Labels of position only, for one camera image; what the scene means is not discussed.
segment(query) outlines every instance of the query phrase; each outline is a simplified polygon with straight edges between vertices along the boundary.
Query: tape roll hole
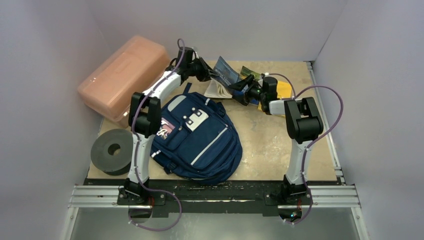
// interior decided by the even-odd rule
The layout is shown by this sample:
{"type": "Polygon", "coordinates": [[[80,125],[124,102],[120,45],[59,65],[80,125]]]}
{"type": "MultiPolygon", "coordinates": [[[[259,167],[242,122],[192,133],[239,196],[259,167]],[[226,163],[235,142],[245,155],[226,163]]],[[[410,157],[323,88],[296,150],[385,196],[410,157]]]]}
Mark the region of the tape roll hole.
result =
{"type": "Polygon", "coordinates": [[[112,145],[109,146],[109,148],[107,148],[107,153],[110,154],[111,156],[118,155],[120,151],[121,151],[121,146],[117,143],[113,143],[112,145]]]}

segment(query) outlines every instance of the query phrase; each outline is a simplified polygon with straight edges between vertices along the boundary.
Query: table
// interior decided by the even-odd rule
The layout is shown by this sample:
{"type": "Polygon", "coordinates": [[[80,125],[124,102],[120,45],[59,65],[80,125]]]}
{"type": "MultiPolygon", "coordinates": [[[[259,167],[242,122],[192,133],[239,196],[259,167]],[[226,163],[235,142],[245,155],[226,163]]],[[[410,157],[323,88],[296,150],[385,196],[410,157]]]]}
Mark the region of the table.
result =
{"type": "MultiPolygon", "coordinates": [[[[306,62],[277,62],[277,61],[227,61],[237,72],[245,66],[258,73],[280,73],[288,77],[296,90],[312,85],[311,76],[306,62]]],[[[209,82],[198,82],[190,77],[187,82],[193,83],[191,92],[203,94],[209,82]]],[[[165,101],[168,102],[173,96],[181,94],[186,83],[176,89],[165,101]]],[[[313,89],[306,91],[302,97],[315,97],[313,89]]],[[[235,173],[229,180],[282,180],[289,167],[291,144],[286,130],[285,119],[281,116],[271,116],[259,111],[257,106],[243,106],[233,99],[216,100],[222,102],[227,114],[238,131],[243,147],[243,156],[235,173]]],[[[104,119],[99,135],[120,128],[107,119],[104,119]]],[[[149,162],[149,175],[151,179],[181,179],[174,174],[166,174],[163,168],[153,159],[149,162]]],[[[110,176],[99,169],[93,163],[90,164],[88,179],[125,179],[126,174],[110,176]]],[[[323,138],[313,147],[308,168],[308,179],[311,181],[335,181],[336,173],[328,141],[323,138]]]]}

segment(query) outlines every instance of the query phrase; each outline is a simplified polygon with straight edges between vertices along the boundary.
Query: cable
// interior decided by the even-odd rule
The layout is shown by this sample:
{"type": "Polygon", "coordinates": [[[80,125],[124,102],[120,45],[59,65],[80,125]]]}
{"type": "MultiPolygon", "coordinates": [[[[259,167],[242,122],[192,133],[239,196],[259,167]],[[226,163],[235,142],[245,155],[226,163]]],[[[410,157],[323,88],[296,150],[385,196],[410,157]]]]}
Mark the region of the cable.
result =
{"type": "Polygon", "coordinates": [[[293,86],[292,82],[286,76],[284,76],[283,74],[280,74],[280,73],[269,73],[269,75],[270,76],[272,76],[272,75],[280,76],[280,77],[285,78],[287,80],[288,84],[290,84],[290,86],[291,86],[291,90],[293,91],[293,97],[296,96],[295,87],[293,86]]]}
{"type": "Polygon", "coordinates": [[[175,70],[180,66],[181,61],[183,60],[183,57],[184,57],[184,52],[186,50],[186,45],[184,43],[184,40],[182,40],[181,38],[179,38],[178,41],[177,41],[178,48],[180,48],[180,41],[182,43],[182,53],[181,53],[181,56],[180,56],[178,62],[175,65],[174,69],[167,76],[165,76],[164,78],[162,78],[162,80],[160,80],[157,84],[155,84],[154,87],[150,90],[150,92],[147,93],[146,96],[141,100],[140,104],[138,105],[137,111],[135,112],[134,119],[132,120],[132,124],[131,124],[131,131],[132,131],[133,134],[135,134],[137,136],[137,143],[135,144],[135,153],[134,153],[134,170],[135,170],[135,175],[136,175],[136,177],[138,179],[138,183],[140,183],[141,187],[143,189],[145,189],[146,191],[149,191],[149,192],[162,192],[162,193],[171,195],[176,200],[176,202],[178,203],[178,206],[179,206],[179,214],[178,214],[177,219],[171,225],[169,225],[167,227],[163,227],[163,228],[151,228],[151,227],[140,225],[140,224],[134,222],[131,219],[130,213],[128,213],[129,223],[133,224],[136,227],[139,227],[139,228],[142,228],[142,229],[146,229],[146,230],[149,230],[149,231],[154,231],[154,232],[166,231],[166,230],[171,229],[173,226],[177,225],[177,223],[181,219],[181,215],[183,214],[183,207],[181,206],[181,202],[178,199],[178,197],[175,196],[174,194],[172,194],[170,191],[148,188],[148,187],[146,187],[143,184],[143,181],[140,179],[140,175],[139,175],[139,171],[138,171],[138,166],[137,166],[137,152],[138,152],[138,149],[139,149],[139,146],[140,146],[140,140],[141,139],[140,139],[140,136],[135,132],[135,126],[136,126],[137,116],[140,114],[140,110],[142,109],[142,106],[145,103],[145,101],[147,100],[147,98],[150,95],[152,95],[152,93],[156,90],[156,88],[159,87],[159,85],[161,85],[172,74],[174,74],[175,73],[175,70]]]}
{"type": "Polygon", "coordinates": [[[296,222],[292,222],[292,224],[298,224],[300,222],[302,222],[308,215],[309,212],[312,209],[312,205],[314,204],[313,199],[312,199],[312,193],[311,193],[311,189],[308,187],[308,183],[305,179],[305,160],[306,160],[306,154],[307,152],[311,149],[311,146],[314,145],[316,142],[318,142],[320,139],[322,139],[323,137],[325,137],[327,134],[329,134],[335,127],[336,125],[339,123],[340,118],[342,118],[342,114],[343,114],[343,99],[340,96],[340,94],[338,92],[336,92],[334,89],[332,89],[331,87],[328,86],[322,86],[322,85],[312,85],[312,86],[308,86],[307,88],[303,89],[302,91],[299,92],[299,94],[297,94],[294,99],[297,99],[300,95],[302,95],[305,91],[309,90],[309,89],[313,89],[313,88],[325,88],[328,90],[331,90],[333,93],[335,93],[335,95],[338,97],[338,100],[340,101],[340,113],[338,114],[337,119],[335,120],[335,122],[333,123],[333,125],[326,131],[324,132],[324,134],[322,134],[321,136],[319,136],[317,139],[313,140],[311,143],[309,143],[305,150],[303,151],[303,156],[302,156],[302,167],[301,167],[301,176],[302,176],[302,180],[303,180],[303,184],[306,187],[306,193],[309,194],[310,196],[310,201],[309,201],[309,208],[307,209],[305,215],[302,216],[302,218],[299,219],[299,221],[296,222]]]}

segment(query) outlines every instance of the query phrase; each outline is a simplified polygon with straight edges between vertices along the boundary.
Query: plastic container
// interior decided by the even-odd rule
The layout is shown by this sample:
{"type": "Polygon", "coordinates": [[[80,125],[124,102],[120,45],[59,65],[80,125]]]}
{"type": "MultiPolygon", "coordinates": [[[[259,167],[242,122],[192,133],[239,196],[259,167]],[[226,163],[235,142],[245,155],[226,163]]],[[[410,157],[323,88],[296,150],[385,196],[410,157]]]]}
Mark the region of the plastic container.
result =
{"type": "Polygon", "coordinates": [[[87,106],[126,128],[131,96],[157,81],[169,63],[164,46],[134,36],[84,80],[78,92],[87,106]]]}

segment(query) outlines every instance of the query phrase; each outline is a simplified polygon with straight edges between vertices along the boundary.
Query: black disc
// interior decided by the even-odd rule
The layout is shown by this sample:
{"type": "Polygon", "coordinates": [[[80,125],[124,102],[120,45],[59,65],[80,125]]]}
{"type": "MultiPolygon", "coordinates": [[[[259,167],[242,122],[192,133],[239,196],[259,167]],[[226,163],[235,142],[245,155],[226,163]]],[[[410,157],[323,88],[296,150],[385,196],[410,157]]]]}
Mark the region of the black disc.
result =
{"type": "Polygon", "coordinates": [[[125,129],[113,129],[99,136],[91,147],[91,161],[105,174],[118,176],[130,171],[133,135],[125,129]]]}

